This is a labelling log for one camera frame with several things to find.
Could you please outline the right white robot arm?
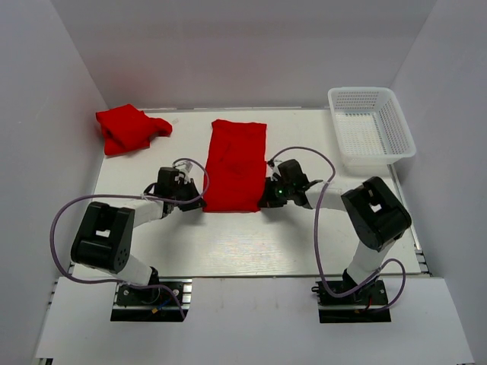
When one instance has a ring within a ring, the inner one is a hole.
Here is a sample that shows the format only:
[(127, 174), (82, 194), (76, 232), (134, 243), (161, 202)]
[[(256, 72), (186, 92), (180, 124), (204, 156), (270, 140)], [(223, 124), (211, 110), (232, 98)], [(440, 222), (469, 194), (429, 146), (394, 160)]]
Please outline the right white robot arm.
[(314, 211), (314, 253), (321, 279), (325, 272), (320, 260), (319, 217), (322, 209), (343, 211), (358, 237), (358, 246), (342, 274), (343, 292), (353, 303), (371, 294), (371, 283), (386, 265), (384, 259), (393, 244), (402, 238), (412, 218), (387, 184), (378, 176), (343, 192), (333, 188), (332, 180), (308, 179), (297, 160), (271, 160), (272, 175), (266, 177), (261, 208), (281, 208), (288, 202)]

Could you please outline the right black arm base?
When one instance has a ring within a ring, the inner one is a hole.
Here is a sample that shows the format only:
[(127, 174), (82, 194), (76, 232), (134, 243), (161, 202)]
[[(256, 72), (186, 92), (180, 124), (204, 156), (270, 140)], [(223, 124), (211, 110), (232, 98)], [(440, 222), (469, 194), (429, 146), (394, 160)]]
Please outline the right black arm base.
[(386, 323), (391, 322), (389, 303), (382, 280), (376, 280), (359, 292), (335, 298), (328, 294), (321, 281), (311, 288), (317, 296), (321, 324)]

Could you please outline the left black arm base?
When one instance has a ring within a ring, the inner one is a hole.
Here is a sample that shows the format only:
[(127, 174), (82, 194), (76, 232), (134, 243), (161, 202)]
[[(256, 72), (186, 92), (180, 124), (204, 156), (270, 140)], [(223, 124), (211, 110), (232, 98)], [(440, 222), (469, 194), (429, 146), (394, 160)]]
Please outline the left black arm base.
[[(188, 314), (192, 279), (160, 279), (179, 300), (184, 315)], [(127, 285), (118, 286), (113, 300), (111, 322), (182, 322), (179, 307), (173, 296), (164, 289), (139, 290)]]

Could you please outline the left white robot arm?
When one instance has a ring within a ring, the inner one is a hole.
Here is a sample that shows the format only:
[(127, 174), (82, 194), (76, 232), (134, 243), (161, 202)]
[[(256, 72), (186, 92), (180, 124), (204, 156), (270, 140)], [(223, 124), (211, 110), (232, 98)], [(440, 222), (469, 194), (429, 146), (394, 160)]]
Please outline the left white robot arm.
[(179, 160), (160, 168), (157, 181), (139, 199), (121, 207), (91, 202), (72, 245), (72, 261), (135, 285), (135, 295), (143, 303), (156, 301), (161, 294), (158, 273), (131, 254), (133, 230), (167, 217), (175, 208), (191, 211), (206, 206), (189, 176), (192, 167), (191, 161)]

